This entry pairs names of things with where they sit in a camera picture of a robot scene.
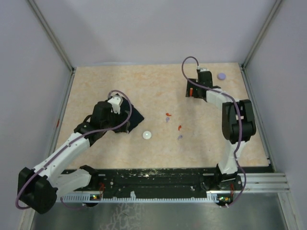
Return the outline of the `white charging case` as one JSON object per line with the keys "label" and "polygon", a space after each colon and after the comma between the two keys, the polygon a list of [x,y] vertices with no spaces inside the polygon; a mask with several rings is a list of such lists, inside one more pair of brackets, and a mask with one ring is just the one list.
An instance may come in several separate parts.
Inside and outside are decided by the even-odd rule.
{"label": "white charging case", "polygon": [[142,134],[143,139],[149,140],[152,137],[152,133],[150,131],[144,131]]}

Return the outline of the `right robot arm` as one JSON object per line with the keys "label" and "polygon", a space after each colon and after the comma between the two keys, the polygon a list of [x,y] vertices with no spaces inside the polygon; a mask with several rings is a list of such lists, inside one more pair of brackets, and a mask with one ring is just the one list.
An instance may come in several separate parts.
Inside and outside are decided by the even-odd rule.
{"label": "right robot arm", "polygon": [[211,185],[221,190],[240,182],[238,159],[243,148],[256,134],[257,128],[252,103],[249,99],[236,100],[213,85],[212,73],[206,68],[196,70],[197,78],[188,78],[186,97],[203,99],[222,113],[222,134],[225,152],[217,164]]}

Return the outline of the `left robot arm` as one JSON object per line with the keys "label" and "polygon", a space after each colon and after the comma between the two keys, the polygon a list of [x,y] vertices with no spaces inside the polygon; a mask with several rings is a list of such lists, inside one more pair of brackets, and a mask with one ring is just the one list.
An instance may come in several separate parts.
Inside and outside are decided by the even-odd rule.
{"label": "left robot arm", "polygon": [[130,100],[117,95],[98,102],[61,147],[34,168],[25,167],[19,172],[15,206],[44,214],[57,199],[76,189],[96,189],[100,179],[91,167],[83,166],[67,175],[62,172],[106,132],[127,126],[132,111]]}

